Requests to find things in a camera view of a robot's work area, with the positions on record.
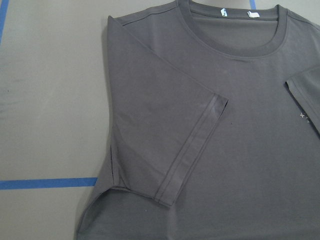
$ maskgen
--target beige surface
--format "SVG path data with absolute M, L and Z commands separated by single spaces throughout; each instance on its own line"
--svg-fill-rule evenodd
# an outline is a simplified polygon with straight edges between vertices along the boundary
M 109 143 L 106 20 L 171 0 L 11 0 L 0 45 L 0 180 L 96 177 Z M 249 0 L 196 0 L 250 8 Z M 256 0 L 318 22 L 317 0 Z M 0 240 L 71 240 L 92 187 L 0 190 Z

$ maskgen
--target crew neckline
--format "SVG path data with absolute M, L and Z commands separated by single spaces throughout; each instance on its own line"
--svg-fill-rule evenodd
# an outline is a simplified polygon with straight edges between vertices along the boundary
M 277 4 L 269 9 L 245 9 L 245 8 L 225 8 L 228 16 L 222 16 L 222 7 L 204 5 L 192 0 L 176 0 L 177 8 L 180 12 L 181 20 L 192 33 L 192 35 L 205 46 L 221 54 L 238 58 L 263 57 L 275 52 L 284 42 L 287 33 L 288 9 Z M 250 18 L 248 11 L 258 12 L 260 17 Z M 277 27 L 272 39 L 264 45 L 246 48 L 234 48 L 221 44 L 206 35 L 195 23 L 192 13 L 202 14 L 208 17 L 218 17 L 227 19 L 246 19 L 251 21 L 272 21 L 277 20 Z

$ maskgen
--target gray fabric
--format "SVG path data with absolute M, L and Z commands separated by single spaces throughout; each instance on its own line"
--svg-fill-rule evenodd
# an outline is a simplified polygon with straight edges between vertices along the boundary
M 77 239 L 320 236 L 320 28 L 220 10 L 109 16 L 111 146 Z

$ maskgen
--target blue tape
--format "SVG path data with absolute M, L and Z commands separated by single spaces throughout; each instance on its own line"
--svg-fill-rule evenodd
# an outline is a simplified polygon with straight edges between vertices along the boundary
M 251 9 L 257 9 L 255 0 L 250 0 L 250 6 L 251 6 Z
M 2 0 L 1 6 L 0 6 L 0 44 L 2 39 L 2 32 L 4 31 L 8 5 L 9 5 L 9 0 Z
M 0 190 L 92 187 L 97 177 L 0 181 Z

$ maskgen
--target clothing label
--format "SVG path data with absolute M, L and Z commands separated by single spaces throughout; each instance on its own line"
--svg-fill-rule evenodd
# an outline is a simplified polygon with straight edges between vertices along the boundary
M 248 11 L 248 15 L 250 18 L 259 18 L 260 17 L 259 13 L 257 13 L 257 12 Z
M 225 8 L 221 9 L 221 15 L 222 15 L 222 17 L 227 17 L 228 16 L 227 10 Z

